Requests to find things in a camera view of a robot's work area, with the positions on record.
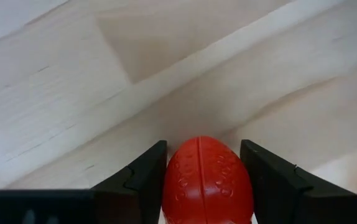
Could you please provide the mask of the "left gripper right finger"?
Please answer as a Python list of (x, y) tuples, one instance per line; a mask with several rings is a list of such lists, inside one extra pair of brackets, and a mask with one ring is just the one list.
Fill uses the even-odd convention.
[(258, 224), (356, 224), (354, 193), (244, 139), (240, 158), (248, 170)]

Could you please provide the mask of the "large red strawberry toy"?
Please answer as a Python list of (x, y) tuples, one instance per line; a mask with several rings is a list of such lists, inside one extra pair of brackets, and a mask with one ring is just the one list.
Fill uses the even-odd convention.
[(248, 171), (219, 140), (189, 139), (167, 165), (162, 211), (166, 224), (252, 224)]

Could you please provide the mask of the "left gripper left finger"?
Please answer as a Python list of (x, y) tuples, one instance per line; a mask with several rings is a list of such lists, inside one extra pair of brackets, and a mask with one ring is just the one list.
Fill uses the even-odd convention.
[(158, 224), (167, 165), (167, 141), (156, 142), (95, 185), (98, 224)]

